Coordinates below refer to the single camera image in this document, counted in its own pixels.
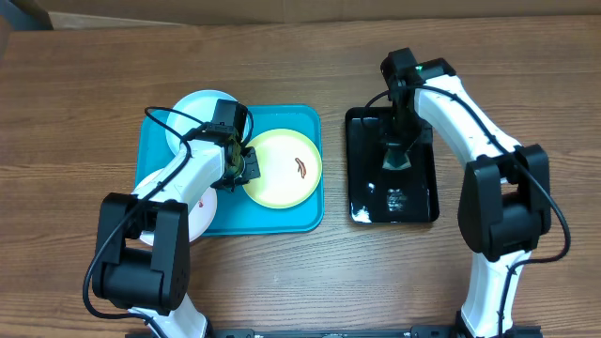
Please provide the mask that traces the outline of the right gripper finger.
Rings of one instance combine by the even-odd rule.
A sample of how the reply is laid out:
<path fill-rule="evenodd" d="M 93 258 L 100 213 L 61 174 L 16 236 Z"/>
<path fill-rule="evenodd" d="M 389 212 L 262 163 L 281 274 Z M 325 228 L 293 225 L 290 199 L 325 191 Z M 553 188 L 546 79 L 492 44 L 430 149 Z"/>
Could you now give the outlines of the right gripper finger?
<path fill-rule="evenodd" d="M 395 142 L 385 142 L 383 144 L 385 149 L 385 154 L 383 158 L 383 169 L 398 169 L 399 168 L 399 158 L 397 155 L 398 144 Z"/>
<path fill-rule="evenodd" d="M 424 162 L 424 145 L 422 137 L 418 137 L 404 155 L 405 164 L 422 164 Z"/>

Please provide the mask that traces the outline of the green sponge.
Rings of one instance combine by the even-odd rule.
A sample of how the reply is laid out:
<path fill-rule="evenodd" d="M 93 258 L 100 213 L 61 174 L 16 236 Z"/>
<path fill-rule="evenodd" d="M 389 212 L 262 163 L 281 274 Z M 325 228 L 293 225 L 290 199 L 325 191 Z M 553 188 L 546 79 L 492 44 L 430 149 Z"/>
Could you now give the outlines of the green sponge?
<path fill-rule="evenodd" d="M 389 171 L 402 171 L 409 169 L 411 162 L 408 156 L 408 151 L 400 147 L 385 147 L 385 153 L 382 163 L 382 168 Z"/>

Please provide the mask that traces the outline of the black plastic tray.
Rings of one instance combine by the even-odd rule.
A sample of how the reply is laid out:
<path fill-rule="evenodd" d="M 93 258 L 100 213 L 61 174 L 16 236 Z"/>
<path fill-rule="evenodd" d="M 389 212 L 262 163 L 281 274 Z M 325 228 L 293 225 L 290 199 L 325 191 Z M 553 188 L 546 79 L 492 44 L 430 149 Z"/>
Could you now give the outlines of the black plastic tray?
<path fill-rule="evenodd" d="M 391 107 L 354 107 L 345 117 L 349 214 L 356 223 L 432 223 L 439 217 L 433 131 L 425 122 L 424 162 L 382 168 Z"/>

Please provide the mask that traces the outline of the yellow-green plate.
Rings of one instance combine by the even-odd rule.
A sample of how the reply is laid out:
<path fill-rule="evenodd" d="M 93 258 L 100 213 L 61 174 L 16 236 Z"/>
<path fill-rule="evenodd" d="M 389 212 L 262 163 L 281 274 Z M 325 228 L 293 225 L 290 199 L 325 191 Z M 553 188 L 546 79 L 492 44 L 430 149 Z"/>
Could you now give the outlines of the yellow-green plate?
<path fill-rule="evenodd" d="M 321 155 L 312 140 L 289 129 L 265 131 L 249 144 L 259 165 L 259 178 L 243 186 L 263 207 L 295 207 L 316 190 L 322 176 Z"/>

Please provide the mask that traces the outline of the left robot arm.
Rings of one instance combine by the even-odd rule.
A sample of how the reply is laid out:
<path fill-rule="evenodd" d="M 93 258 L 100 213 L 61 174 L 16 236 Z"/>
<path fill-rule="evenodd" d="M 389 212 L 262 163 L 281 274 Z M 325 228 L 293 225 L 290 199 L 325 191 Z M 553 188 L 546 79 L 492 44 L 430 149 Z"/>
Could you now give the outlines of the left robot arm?
<path fill-rule="evenodd" d="M 145 186 L 108 194 L 83 281 L 87 311 L 108 318 L 92 305 L 96 296 L 118 308 L 116 319 L 141 319 L 157 337 L 207 336 L 208 320 L 187 294 L 189 215 L 207 189 L 232 189 L 258 176 L 252 147 L 233 136 L 194 136 Z"/>

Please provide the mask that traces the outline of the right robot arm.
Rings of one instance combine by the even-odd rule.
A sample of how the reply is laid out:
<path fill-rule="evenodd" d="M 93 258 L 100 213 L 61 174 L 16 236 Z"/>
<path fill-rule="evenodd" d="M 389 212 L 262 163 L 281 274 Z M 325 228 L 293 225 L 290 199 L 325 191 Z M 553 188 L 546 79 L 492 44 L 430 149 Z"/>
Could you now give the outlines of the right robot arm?
<path fill-rule="evenodd" d="M 380 70 L 393 103 L 385 168 L 407 168 L 408 151 L 431 126 L 464 169 L 457 221 L 473 257 L 457 335 L 541 336 L 538 328 L 515 326 L 512 309 L 523 266 L 550 228 L 546 153 L 497 127 L 444 59 L 419 63 L 402 50 Z"/>

